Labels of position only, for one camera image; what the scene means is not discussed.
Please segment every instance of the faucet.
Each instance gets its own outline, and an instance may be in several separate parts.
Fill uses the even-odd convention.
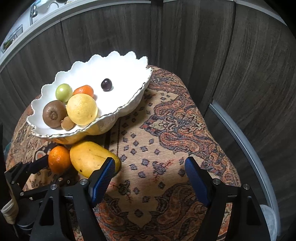
[[[33,4],[30,10],[30,26],[33,24],[33,18],[38,14],[36,4]]]
[[[59,8],[59,5],[56,2],[52,2],[48,5],[47,9],[49,8],[50,5],[52,5],[53,3],[55,3],[57,5],[57,8]]]

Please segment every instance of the cabinet door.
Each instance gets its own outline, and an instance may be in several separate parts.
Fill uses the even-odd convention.
[[[134,51],[137,58],[151,56],[151,5],[121,4],[93,9],[62,21],[71,63],[88,61],[94,54],[121,55]]]
[[[28,42],[0,73],[0,115],[4,137],[10,142],[14,128],[41,87],[59,71],[71,68],[61,24],[55,24]]]
[[[287,26],[237,5],[230,49],[214,99],[260,157],[275,190],[283,226],[296,213],[295,68],[296,40]]]
[[[28,42],[6,65],[19,98],[27,107],[41,93],[41,87],[52,83],[59,71],[71,68],[57,23]]]
[[[234,2],[183,0],[163,4],[160,67],[175,73],[205,113],[222,72]]]

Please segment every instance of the screw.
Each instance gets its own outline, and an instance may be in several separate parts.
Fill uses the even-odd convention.
[[[88,182],[88,180],[87,180],[86,178],[81,179],[81,180],[79,181],[79,183],[80,183],[81,185],[85,185],[85,184],[87,184],[87,182]]]
[[[243,187],[244,187],[244,189],[246,189],[246,190],[248,190],[248,189],[250,189],[250,185],[249,184],[244,184],[244,185],[242,185]]]
[[[218,178],[214,178],[213,183],[216,184],[216,185],[219,185],[221,183],[221,180],[218,179]]]
[[[50,186],[50,189],[51,190],[55,190],[57,188],[57,184],[52,184],[51,186]]]

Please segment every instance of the table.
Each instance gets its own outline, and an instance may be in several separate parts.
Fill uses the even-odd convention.
[[[7,157],[7,169],[34,161],[57,144],[30,134],[21,116]],[[152,80],[134,112],[100,136],[88,136],[122,162],[104,200],[94,209],[108,240],[193,240],[207,208],[199,203],[184,170],[193,156],[212,177],[240,186],[238,174],[209,133],[203,117],[182,81],[153,66]],[[48,184],[49,169],[31,175],[24,190]],[[227,231],[231,205],[227,205],[218,240]],[[71,210],[77,240],[83,240]]]

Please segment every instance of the white ceramic bowl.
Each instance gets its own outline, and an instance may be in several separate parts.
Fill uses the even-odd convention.
[[[27,117],[27,122],[33,127],[32,134],[61,144],[73,144],[87,135],[107,132],[119,117],[131,113],[139,105],[151,80],[152,68],[147,68],[147,65],[147,57],[137,59],[134,52],[121,56],[113,51],[107,57],[94,55],[85,63],[77,61],[69,71],[58,72],[52,84],[41,88],[41,97],[31,103],[33,114]],[[104,92],[101,88],[105,78],[112,81],[111,91]],[[61,127],[50,128],[44,123],[43,108],[56,100],[56,88],[63,83],[69,84],[73,91],[83,85],[94,89],[99,111],[97,118],[87,126],[76,125],[65,131]]]

